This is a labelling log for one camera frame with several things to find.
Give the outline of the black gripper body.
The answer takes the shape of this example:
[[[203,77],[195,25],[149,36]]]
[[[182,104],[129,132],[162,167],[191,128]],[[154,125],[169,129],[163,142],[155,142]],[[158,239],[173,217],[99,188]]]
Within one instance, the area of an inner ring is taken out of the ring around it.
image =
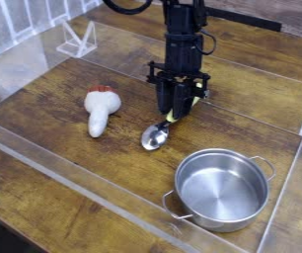
[[[202,71],[203,56],[211,54],[203,50],[205,38],[201,34],[166,34],[165,38],[165,62],[150,62],[149,82],[155,88],[161,81],[170,81],[174,88],[178,84],[187,84],[194,96],[205,98],[211,79]]]

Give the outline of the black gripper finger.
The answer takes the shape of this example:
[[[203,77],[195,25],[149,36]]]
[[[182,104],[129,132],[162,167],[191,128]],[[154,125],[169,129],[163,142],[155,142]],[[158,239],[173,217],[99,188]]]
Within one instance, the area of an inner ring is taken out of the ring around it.
[[[190,114],[194,98],[193,88],[187,84],[178,84],[174,88],[173,102],[173,116],[177,120]]]
[[[174,84],[170,81],[161,81],[157,84],[158,109],[167,114],[174,104]]]

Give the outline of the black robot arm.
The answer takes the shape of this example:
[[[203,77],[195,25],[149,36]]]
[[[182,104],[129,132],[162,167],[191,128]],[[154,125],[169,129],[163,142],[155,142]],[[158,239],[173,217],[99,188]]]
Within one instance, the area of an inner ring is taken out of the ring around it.
[[[190,114],[194,98],[209,96],[211,76],[201,71],[207,13],[201,0],[193,4],[165,0],[163,13],[167,26],[165,63],[150,62],[149,82],[155,85],[159,111],[173,113],[179,120]]]

